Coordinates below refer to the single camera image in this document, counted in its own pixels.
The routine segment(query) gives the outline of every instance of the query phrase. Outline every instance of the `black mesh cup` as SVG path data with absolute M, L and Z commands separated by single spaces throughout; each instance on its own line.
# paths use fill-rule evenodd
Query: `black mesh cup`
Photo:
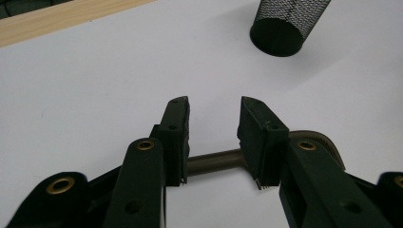
M 331 0 L 261 0 L 250 36 L 267 54 L 296 54 Z

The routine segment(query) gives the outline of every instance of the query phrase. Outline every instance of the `mesh basket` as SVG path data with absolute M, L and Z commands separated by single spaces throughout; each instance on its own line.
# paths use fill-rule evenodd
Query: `mesh basket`
M 256 47 L 290 56 L 303 42 L 331 0 L 261 0 L 250 36 Z

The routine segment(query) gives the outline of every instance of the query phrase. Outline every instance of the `white tabletop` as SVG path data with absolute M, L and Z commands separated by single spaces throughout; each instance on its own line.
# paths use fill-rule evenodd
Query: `white tabletop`
M 333 140 L 347 172 L 402 171 L 403 3 L 335 0 L 287 58 L 251 43 L 257 0 L 159 0 L 0 48 L 0 227 L 43 179 L 92 180 L 190 101 L 191 156 L 239 147 L 240 97 Z M 167 227 L 288 227 L 241 169 L 167 191 Z

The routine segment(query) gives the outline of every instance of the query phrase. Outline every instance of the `dark floor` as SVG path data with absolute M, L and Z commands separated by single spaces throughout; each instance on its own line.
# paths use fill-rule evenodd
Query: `dark floor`
M 0 19 L 69 1 L 71 0 L 0 0 Z

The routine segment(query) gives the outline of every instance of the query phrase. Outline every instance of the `wooden strip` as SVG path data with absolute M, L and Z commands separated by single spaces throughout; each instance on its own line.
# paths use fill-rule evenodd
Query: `wooden strip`
M 154 0 L 74 0 L 0 20 L 0 47 L 73 27 Z

